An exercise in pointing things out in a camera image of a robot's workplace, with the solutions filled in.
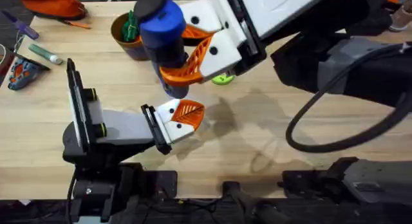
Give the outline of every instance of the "orange handle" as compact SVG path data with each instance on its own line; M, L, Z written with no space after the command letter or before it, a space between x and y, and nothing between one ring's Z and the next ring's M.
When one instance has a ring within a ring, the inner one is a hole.
M85 28L85 29L91 29L89 25L87 24L82 24L79 22L73 22L73 21L68 21L71 25L79 27L79 28Z

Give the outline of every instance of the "screw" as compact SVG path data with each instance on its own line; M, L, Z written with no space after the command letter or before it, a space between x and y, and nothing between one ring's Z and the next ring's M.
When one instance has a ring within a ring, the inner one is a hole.
M217 49L216 47L212 46L212 47L210 48L209 52L210 52L212 55L216 55L216 54L218 54L218 49Z
M191 19L191 23L192 24L198 24L199 23L199 17L196 17L196 16L194 16L194 17L192 17L192 19Z

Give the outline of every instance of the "pen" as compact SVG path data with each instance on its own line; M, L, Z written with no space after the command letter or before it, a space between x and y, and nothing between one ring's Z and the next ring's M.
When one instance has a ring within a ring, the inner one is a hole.
M14 26L20 30L20 32L26 34L28 37L30 37L33 40L36 40L39 38L39 34L34 31L32 28L30 28L27 24L24 24L22 21L18 20L16 17L14 17L12 14L8 13L7 11L2 10L1 11L3 15L7 17L9 21L11 21Z

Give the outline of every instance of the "glue stick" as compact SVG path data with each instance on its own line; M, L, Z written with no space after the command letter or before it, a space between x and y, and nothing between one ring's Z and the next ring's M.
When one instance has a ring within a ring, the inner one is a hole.
M41 57L44 57L45 59L49 60L50 62L54 64L62 64L63 60L60 59L56 54L50 53L49 51L45 50L44 48L41 48L40 46L37 46L35 44L31 44L28 47L29 50L33 51L34 53L40 55Z

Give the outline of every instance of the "floor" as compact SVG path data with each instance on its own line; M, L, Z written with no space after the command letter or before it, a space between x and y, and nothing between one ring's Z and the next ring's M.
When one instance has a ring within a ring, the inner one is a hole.
M271 203L293 224L410 224L412 209L405 205L336 205L319 200L272 200ZM182 209L175 201L165 201L149 209L139 205L131 214L120 214L112 219L116 224L243 224L238 206L230 199L218 203L216 211ZM268 224L286 224L271 218ZM0 203L0 223L64 224L64 201L35 201L28 206L9 201Z

